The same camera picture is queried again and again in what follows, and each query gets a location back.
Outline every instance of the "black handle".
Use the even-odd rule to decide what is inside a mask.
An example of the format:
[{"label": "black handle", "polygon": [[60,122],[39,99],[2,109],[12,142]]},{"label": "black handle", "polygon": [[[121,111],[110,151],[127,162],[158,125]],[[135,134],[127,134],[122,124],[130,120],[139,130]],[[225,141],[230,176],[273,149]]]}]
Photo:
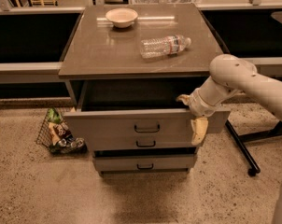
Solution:
[{"label": "black handle", "polygon": [[156,133],[160,130],[160,124],[157,125],[157,128],[143,128],[143,129],[140,129],[136,125],[134,125],[134,130],[137,133]]},{"label": "black handle", "polygon": [[149,167],[141,167],[139,164],[137,164],[137,169],[139,169],[139,170],[150,170],[150,169],[153,169],[153,163]]},{"label": "black handle", "polygon": [[135,144],[136,144],[138,147],[155,147],[155,146],[156,146],[156,141],[153,140],[152,145],[147,145],[147,146],[140,145],[138,141],[135,141]]}]

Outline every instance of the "cabinet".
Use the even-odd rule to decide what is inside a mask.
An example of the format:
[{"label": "cabinet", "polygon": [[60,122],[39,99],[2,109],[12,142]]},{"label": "cabinet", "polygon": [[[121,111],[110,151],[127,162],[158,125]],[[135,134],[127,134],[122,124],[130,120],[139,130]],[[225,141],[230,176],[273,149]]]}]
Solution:
[{"label": "cabinet", "polygon": [[[188,172],[201,144],[191,145],[194,116],[176,98],[204,83],[209,63],[221,51],[194,5],[128,7],[138,12],[139,20],[124,30],[105,21],[111,6],[85,10],[60,71],[77,106],[64,117],[73,135],[85,138],[100,174]],[[174,19],[166,21],[170,15]],[[157,20],[150,26],[148,18]],[[147,63],[137,47],[154,33],[181,33],[195,45]],[[221,108],[210,117],[207,132],[220,132],[229,113]]]}]

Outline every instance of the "bowl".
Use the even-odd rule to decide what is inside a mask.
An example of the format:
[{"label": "bowl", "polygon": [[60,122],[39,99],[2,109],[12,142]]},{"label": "bowl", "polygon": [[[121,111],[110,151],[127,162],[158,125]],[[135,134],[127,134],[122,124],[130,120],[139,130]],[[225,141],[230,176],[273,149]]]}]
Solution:
[{"label": "bowl", "polygon": [[106,18],[118,28],[129,27],[137,17],[138,13],[129,8],[116,8],[106,13]]}]

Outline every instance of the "speckled floor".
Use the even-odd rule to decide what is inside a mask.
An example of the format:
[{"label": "speckled floor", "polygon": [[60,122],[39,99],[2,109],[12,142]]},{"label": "speckled floor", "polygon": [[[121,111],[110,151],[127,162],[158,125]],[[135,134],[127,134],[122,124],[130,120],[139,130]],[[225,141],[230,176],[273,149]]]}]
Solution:
[{"label": "speckled floor", "polygon": [[[247,145],[247,162],[226,129],[209,134],[186,173],[100,177],[89,154],[53,157],[35,143],[49,106],[0,101],[0,224],[271,223],[282,180],[282,137]],[[226,104],[240,133],[273,128],[259,105]]]}]

